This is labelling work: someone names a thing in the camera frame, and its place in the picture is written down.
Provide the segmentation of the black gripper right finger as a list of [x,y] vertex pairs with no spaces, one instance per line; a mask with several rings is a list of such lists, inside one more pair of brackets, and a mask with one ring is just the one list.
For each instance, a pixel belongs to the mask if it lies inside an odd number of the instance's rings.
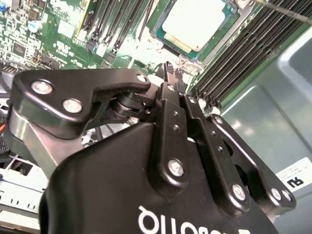
[[204,116],[198,102],[182,95],[196,173],[177,208],[191,216],[280,216],[296,199],[244,140],[216,114]]

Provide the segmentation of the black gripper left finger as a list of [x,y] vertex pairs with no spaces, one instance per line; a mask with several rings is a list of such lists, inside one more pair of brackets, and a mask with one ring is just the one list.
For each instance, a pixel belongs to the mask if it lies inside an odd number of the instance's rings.
[[173,83],[136,69],[30,70],[14,76],[9,130],[51,178],[68,157],[140,124],[153,125],[148,180],[160,194],[190,182],[186,112]]

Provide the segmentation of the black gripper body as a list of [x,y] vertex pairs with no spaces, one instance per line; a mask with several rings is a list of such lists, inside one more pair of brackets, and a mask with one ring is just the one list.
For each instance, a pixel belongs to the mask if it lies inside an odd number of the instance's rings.
[[43,234],[274,234],[254,203],[240,216],[214,202],[195,143],[186,143],[191,180],[166,197],[148,180],[153,125],[140,124],[68,157],[39,207]]

